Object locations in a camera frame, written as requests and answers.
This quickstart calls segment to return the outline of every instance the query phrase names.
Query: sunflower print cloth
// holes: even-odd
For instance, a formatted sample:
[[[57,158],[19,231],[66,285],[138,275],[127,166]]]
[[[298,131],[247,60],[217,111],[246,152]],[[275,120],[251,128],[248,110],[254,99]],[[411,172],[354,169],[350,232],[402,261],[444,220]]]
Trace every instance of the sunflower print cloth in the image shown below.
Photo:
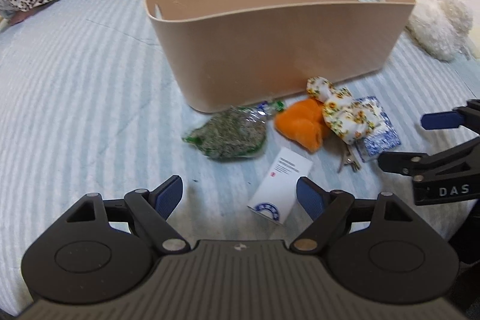
[[[323,77],[308,79],[307,93],[323,102],[326,125],[347,144],[371,134],[381,123],[371,103],[355,100],[347,88],[335,88]]]

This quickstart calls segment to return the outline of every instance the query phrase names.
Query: orange cloth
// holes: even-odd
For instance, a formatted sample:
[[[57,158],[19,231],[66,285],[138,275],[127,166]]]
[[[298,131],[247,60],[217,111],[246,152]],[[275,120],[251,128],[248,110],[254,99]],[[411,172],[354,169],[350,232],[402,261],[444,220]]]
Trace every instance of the orange cloth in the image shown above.
[[[314,98],[294,103],[275,116],[275,129],[310,152],[317,151],[330,133],[322,115],[323,104]]]

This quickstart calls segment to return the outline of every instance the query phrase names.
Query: green plastic bag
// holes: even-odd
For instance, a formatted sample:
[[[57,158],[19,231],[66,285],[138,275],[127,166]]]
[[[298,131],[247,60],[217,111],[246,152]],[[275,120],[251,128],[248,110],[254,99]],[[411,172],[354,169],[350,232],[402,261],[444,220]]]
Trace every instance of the green plastic bag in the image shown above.
[[[183,141],[193,144],[211,159],[253,157],[265,144],[268,117],[283,108],[280,101],[264,102],[254,108],[232,107],[213,115]]]

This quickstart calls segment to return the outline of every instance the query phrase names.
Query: blue and white box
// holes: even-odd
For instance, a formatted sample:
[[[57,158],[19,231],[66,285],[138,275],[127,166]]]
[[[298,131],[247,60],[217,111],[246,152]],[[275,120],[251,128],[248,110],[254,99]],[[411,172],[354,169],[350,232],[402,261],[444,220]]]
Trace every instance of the blue and white box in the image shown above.
[[[312,162],[283,147],[247,206],[277,224],[283,224],[297,200],[297,181],[307,176]]]
[[[401,145],[401,142],[377,97],[371,95],[357,100],[364,104],[371,104],[381,121],[380,125],[371,134],[356,143],[361,159],[364,162],[368,162],[376,159],[380,153],[398,147]]]

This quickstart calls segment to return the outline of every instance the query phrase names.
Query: beige storage basket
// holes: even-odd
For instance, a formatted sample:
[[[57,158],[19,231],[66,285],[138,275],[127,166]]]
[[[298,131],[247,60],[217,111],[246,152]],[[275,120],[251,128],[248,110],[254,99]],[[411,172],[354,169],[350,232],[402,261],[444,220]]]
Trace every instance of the beige storage basket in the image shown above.
[[[381,68],[415,0],[145,0],[188,104],[201,112]]]

